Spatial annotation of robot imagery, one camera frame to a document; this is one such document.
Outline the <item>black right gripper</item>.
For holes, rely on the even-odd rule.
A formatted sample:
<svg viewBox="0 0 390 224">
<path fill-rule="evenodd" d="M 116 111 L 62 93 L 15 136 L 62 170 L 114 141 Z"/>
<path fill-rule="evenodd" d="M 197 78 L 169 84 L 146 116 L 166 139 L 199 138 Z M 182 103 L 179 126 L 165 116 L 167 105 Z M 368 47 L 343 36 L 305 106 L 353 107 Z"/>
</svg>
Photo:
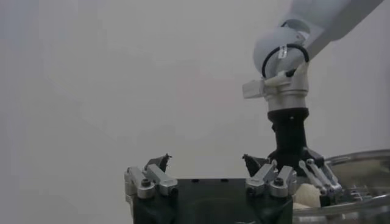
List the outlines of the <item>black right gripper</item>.
<svg viewBox="0 0 390 224">
<path fill-rule="evenodd" d="M 277 169 L 292 167 L 299 177 L 308 179 L 319 190 L 321 207 L 334 205 L 343 189 L 324 157 L 307 146 L 304 121 L 308 108 L 288 108 L 268 112 L 275 133 L 276 149 L 268 158 L 277 162 Z"/>
</svg>

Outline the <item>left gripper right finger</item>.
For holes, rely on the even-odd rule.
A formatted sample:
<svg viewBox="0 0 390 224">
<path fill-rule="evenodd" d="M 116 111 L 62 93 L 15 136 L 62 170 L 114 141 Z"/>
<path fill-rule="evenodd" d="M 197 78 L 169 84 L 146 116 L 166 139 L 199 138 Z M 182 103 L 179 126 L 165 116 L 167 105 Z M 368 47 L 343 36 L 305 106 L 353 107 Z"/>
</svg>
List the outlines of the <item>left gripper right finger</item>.
<svg viewBox="0 0 390 224">
<path fill-rule="evenodd" d="M 266 192 L 275 198 L 293 196 L 297 190 L 297 173 L 291 166 L 278 168 L 276 160 L 257 158 L 244 154 L 242 159 L 249 177 L 245 179 L 245 188 L 254 196 Z"/>
</svg>

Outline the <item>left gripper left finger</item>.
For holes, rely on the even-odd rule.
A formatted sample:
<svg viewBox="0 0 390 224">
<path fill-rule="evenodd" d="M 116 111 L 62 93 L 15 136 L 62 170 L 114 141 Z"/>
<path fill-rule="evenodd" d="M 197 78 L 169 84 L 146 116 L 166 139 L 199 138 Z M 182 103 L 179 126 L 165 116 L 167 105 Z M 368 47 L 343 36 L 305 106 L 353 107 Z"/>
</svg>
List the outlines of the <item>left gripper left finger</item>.
<svg viewBox="0 0 390 224">
<path fill-rule="evenodd" d="M 128 167 L 124 172 L 126 195 L 140 199 L 150 199 L 159 193 L 171 197 L 178 188 L 178 180 L 166 174 L 166 168 L 171 156 L 165 154 L 150 159 L 140 169 L 137 166 Z"/>
</svg>

